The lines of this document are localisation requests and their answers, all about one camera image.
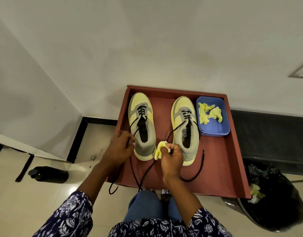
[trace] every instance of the wooden tray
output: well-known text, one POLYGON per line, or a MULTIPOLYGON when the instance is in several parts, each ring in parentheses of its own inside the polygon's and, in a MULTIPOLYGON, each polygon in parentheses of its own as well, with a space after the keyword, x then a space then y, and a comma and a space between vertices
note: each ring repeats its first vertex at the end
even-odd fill
MULTIPOLYGON (((192 92, 181 90, 170 90, 149 87, 127 86, 123 99, 122 108, 115 131, 130 131, 128 122, 127 109, 131 97, 142 92, 149 98, 152 108, 154 125, 156 131, 156 145, 160 141, 166 140, 172 131, 170 120, 170 111, 174 101, 180 96, 187 96, 195 105, 196 100, 200 96, 219 97, 224 100, 228 114, 230 133, 224 137, 211 137, 201 135, 197 156, 194 163, 190 166, 182 167, 181 177, 191 179, 199 170, 202 160, 202 152, 205 150, 204 165, 199 176, 192 182, 185 183, 190 191, 199 195, 213 195, 235 198, 250 198, 250 189, 247 177, 244 171, 244 165, 238 145, 235 127, 232 121, 232 115, 226 95, 213 94, 204 92, 192 92)), ((133 153, 132 162, 136 178, 140 182, 143 174, 153 163, 153 159, 149 161, 138 160, 133 153)), ((112 182, 115 171, 107 178, 108 182, 112 182)), ((137 187, 135 182, 130 160, 123 165, 116 184, 137 187)), ((144 178, 143 188, 146 189, 166 189, 162 180, 161 161, 158 160, 150 169, 144 178)))

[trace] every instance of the black water bottle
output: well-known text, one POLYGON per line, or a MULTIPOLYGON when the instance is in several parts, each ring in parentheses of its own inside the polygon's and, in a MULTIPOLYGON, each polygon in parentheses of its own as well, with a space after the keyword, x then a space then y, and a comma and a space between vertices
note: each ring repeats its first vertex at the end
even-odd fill
POLYGON ((68 171, 59 170, 49 166, 37 166, 28 172, 32 179, 41 182, 62 184, 68 179, 68 171))

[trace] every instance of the gray sneaker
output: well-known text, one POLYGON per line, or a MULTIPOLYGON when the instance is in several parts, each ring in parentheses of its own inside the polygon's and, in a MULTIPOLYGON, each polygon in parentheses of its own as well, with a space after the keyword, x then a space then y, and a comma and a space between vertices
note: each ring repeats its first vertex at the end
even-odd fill
POLYGON ((128 107, 128 120, 131 133, 135 137, 134 153, 140 160, 154 158, 156 152, 156 132, 153 111, 148 97, 135 93, 128 107))
POLYGON ((199 132, 195 117, 195 109, 189 98, 181 96, 171 108, 173 143, 179 144, 183 155, 183 165, 188 166, 194 162, 198 143, 199 132))

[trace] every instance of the navy floral shirt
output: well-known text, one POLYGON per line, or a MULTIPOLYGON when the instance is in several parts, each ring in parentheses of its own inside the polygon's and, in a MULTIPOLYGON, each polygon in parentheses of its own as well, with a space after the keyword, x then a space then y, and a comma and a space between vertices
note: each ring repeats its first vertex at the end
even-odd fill
MULTIPOLYGON (((75 191, 33 235, 84 236, 92 229, 92 204, 84 192, 75 191)), ((183 221, 141 219, 115 225, 109 237, 117 236, 232 236, 205 208, 192 217, 189 227, 183 221)))

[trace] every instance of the shoe sole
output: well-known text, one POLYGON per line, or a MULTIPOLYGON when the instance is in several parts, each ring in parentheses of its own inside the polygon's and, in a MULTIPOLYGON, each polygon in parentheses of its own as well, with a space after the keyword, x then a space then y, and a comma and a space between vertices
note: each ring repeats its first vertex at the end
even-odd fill
MULTIPOLYGON (((173 110, 173 107, 175 105, 175 103, 181 98, 181 97, 186 97, 186 96, 180 96, 178 99, 176 99, 171 107, 171 124, 172 124, 172 128, 173 130, 175 129, 175 126, 174 126, 174 110, 173 110)), ((196 154, 194 156, 194 158, 192 160, 189 160, 189 161, 183 161, 183 166, 189 166, 190 164, 192 164, 195 160, 195 157, 196 157, 196 154)))
MULTIPOLYGON (((131 104, 132 104, 132 99, 133 99, 133 97, 134 97, 135 95, 136 95, 136 93, 132 96, 129 106, 131 106, 131 104)), ((151 111, 152 111, 152 114, 153 114, 153 122, 154 122, 154 111, 153 111, 151 105, 150 105, 150 108, 151 108, 151 111)), ((127 116, 128 116, 128 122, 130 122, 130 113, 129 113, 128 110, 127 110, 127 116)), ((148 156, 141 156, 141 155, 137 154, 136 150, 134 149, 134 154, 136 155, 137 159, 142 160, 142 161, 148 161, 148 160, 153 159, 154 156, 155 156, 155 153, 156 153, 156 146, 155 146, 155 148, 154 148, 153 153, 152 153, 151 155, 148 155, 148 156)))

